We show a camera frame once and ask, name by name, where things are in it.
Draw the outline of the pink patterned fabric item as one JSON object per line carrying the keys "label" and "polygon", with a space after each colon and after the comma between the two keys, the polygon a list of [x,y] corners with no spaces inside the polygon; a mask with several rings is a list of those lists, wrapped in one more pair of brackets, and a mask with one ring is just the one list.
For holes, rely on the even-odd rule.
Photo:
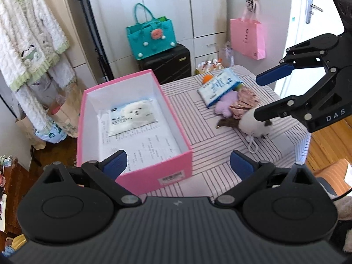
{"label": "pink patterned fabric item", "polygon": [[242,116],[260,103],[257,94],[249,87],[242,86],[237,92],[237,101],[229,106],[230,111],[235,119],[241,119]]}

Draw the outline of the white brown plush toy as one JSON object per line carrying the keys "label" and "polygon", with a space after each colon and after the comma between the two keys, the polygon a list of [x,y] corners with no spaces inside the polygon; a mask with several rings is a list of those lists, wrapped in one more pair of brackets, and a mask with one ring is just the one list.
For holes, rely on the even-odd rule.
{"label": "white brown plush toy", "polygon": [[248,143],[247,148],[250,153],[254,154],[258,151],[258,145],[255,142],[256,138],[265,139],[273,129],[273,122],[266,120],[258,121],[254,118],[255,108],[248,110],[241,119],[222,118],[218,121],[216,128],[230,127],[237,128],[246,135]]}

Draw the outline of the purple plush toy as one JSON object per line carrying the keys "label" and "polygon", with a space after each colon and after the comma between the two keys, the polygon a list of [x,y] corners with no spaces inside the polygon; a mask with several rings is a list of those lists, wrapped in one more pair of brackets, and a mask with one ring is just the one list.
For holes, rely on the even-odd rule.
{"label": "purple plush toy", "polygon": [[230,106],[237,102],[237,94],[237,91],[229,91],[228,93],[224,94],[216,103],[214,113],[216,115],[223,116],[224,118],[231,117],[232,112],[230,110]]}

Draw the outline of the soft cotton tissue pack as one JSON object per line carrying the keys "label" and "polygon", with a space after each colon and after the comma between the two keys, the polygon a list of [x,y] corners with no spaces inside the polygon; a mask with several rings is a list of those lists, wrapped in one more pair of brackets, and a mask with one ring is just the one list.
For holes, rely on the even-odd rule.
{"label": "soft cotton tissue pack", "polygon": [[114,136],[157,122],[150,99],[142,99],[109,111],[109,133]]}

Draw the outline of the white door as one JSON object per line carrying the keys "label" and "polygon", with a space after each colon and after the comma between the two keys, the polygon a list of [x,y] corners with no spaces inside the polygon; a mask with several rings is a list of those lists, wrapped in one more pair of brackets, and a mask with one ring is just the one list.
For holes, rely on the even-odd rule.
{"label": "white door", "polygon": [[[333,0],[313,0],[313,4],[322,8],[323,12],[313,10],[310,24],[305,23],[306,3],[307,0],[291,1],[287,48],[325,33],[338,35],[344,30]],[[289,76],[276,82],[274,91],[282,98],[302,95],[315,85],[324,73],[322,68],[294,70]]]}

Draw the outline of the blue white plastic bag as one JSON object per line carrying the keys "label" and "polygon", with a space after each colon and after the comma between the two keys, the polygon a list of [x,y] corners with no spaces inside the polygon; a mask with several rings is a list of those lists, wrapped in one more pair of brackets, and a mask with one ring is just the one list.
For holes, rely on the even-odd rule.
{"label": "blue white plastic bag", "polygon": [[63,131],[58,124],[53,123],[49,131],[41,132],[39,130],[35,130],[35,136],[45,142],[57,144],[67,137],[67,133]]}

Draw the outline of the blue white tissue pack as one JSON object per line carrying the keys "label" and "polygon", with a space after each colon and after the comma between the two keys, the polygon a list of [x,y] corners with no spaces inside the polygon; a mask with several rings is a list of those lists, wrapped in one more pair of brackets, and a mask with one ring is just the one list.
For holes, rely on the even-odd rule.
{"label": "blue white tissue pack", "polygon": [[198,93],[207,108],[213,106],[222,96],[231,90],[237,90],[243,85],[242,80],[230,68],[220,70],[219,74],[211,78],[198,89]]}

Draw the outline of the brown paper bag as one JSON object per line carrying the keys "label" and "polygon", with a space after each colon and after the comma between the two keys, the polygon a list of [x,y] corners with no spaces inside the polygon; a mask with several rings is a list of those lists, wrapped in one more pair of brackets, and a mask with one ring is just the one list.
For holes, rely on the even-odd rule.
{"label": "brown paper bag", "polygon": [[77,84],[70,84],[65,91],[56,95],[48,109],[49,116],[68,136],[78,137],[78,123],[81,111],[82,91]]}

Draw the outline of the small toys pile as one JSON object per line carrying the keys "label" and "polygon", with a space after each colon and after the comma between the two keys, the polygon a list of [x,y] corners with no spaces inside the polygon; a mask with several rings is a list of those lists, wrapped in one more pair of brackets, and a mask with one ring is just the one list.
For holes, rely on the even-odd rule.
{"label": "small toys pile", "polygon": [[199,74],[211,73],[212,71],[215,71],[215,70],[221,70],[223,69],[223,65],[221,64],[221,62],[222,62],[222,59],[202,61],[202,63],[197,65],[195,69],[195,74],[199,75]]}

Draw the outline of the printed paper sheet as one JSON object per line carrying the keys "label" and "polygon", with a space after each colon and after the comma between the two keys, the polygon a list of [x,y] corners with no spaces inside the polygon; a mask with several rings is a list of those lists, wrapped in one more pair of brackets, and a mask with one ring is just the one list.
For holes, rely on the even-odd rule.
{"label": "printed paper sheet", "polygon": [[182,153],[158,102],[148,99],[153,103],[157,122],[140,128],[108,136],[110,110],[98,115],[99,159],[104,160],[119,150],[125,151],[128,164],[124,173],[156,165]]}

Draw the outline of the pink cardboard box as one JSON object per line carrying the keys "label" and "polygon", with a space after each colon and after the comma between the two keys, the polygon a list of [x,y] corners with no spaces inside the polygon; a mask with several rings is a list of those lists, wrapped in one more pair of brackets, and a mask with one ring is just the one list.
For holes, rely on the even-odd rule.
{"label": "pink cardboard box", "polygon": [[[150,101],[155,122],[109,135],[109,111]],[[77,165],[103,161],[119,150],[127,165],[116,182],[136,195],[161,189],[192,175],[192,149],[181,122],[151,70],[84,90],[79,116]]]}

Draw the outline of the black suitcase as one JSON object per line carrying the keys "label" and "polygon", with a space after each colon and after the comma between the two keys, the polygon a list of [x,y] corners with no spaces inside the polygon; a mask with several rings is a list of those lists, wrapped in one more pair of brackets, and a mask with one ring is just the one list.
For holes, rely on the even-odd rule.
{"label": "black suitcase", "polygon": [[163,85],[191,77],[190,51],[183,45],[138,61],[140,70],[151,69],[158,82]]}

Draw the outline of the black tripod stand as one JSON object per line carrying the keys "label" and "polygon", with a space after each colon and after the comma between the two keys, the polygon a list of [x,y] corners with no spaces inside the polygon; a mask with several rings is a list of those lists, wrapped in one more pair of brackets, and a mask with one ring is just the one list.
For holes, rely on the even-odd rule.
{"label": "black tripod stand", "polygon": [[85,16],[85,21],[88,26],[89,33],[92,37],[94,43],[94,51],[97,54],[97,61],[102,70],[103,78],[105,81],[111,81],[115,77],[112,73],[111,67],[109,65],[103,43],[101,41],[97,24],[95,22],[94,14],[92,12],[90,0],[78,0],[81,4],[83,14]]}

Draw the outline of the teal felt handbag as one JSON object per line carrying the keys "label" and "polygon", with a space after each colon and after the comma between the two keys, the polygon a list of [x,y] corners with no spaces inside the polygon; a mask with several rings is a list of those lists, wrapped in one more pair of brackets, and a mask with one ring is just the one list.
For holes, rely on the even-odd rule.
{"label": "teal felt handbag", "polygon": [[[149,13],[151,20],[140,23],[137,18],[137,7],[140,6]],[[162,16],[155,18],[152,12],[142,3],[134,6],[136,24],[126,28],[129,46],[136,60],[143,60],[158,53],[176,47],[172,20]]]}

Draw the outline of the white fluffy hanging robe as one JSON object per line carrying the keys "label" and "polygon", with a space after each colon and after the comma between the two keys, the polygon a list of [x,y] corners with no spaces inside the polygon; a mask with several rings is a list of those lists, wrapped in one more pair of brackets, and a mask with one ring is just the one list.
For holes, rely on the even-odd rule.
{"label": "white fluffy hanging robe", "polygon": [[69,40],[45,0],[1,0],[1,73],[36,130],[53,125],[31,85],[49,74],[60,89],[76,82]]}

